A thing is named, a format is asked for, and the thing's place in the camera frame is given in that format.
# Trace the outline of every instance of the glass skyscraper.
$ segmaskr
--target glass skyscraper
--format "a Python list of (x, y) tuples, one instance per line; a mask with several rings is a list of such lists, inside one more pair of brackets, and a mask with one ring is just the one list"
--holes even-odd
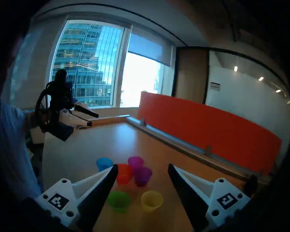
[(112, 105), (122, 31), (110, 24), (69, 21), (57, 46), (52, 80), (64, 68), (74, 98), (88, 106)]

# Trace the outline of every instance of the table surface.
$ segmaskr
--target table surface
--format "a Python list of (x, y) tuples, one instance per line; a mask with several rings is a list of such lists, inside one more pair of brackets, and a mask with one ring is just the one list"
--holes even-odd
[[(95, 232), (193, 231), (167, 173), (169, 164), (209, 181), (224, 177), (239, 189), (244, 184), (239, 179), (176, 151), (132, 125), (121, 122), (77, 130), (66, 142), (48, 134), (43, 151), (44, 189), (61, 178), (74, 183), (97, 173), (96, 160), (100, 157), (108, 157), (114, 163), (127, 164), (130, 156), (142, 157), (144, 165), (152, 169), (152, 178), (148, 186), (143, 188), (135, 186), (134, 180), (122, 186), (115, 182), (112, 191), (128, 193), (131, 205), (126, 214), (118, 214), (105, 203), (93, 228)], [(140, 204), (141, 195), (148, 190), (156, 190), (164, 198), (163, 205), (150, 214), (143, 212)]]

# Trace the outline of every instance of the building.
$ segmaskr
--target building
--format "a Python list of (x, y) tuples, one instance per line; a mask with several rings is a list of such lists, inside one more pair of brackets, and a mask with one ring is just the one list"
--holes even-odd
[(68, 73), (67, 81), (73, 83), (73, 97), (88, 106), (112, 104), (110, 74), (106, 77), (99, 69), (104, 50), (114, 47), (114, 41), (108, 39), (109, 30), (105, 28), (112, 29), (90, 22), (70, 21), (61, 36), (53, 63), (52, 80), (56, 72), (64, 68)]

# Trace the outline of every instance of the person's arm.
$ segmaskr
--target person's arm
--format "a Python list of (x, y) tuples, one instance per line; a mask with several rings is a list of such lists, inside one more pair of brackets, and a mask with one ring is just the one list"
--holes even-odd
[[(48, 114), (40, 113), (40, 117), (42, 119), (42, 122), (46, 122), (51, 117), (50, 111), (48, 112)], [(26, 114), (26, 126), (28, 130), (38, 126), (36, 122), (35, 112), (30, 112)]]

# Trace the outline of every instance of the magenta cup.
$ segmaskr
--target magenta cup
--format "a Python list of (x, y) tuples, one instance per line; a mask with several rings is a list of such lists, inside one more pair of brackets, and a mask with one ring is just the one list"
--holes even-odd
[(143, 167), (144, 160), (139, 156), (132, 156), (128, 159), (128, 164), (133, 171)]
[(135, 184), (139, 187), (146, 186), (152, 176), (152, 170), (147, 167), (140, 167), (134, 171)]

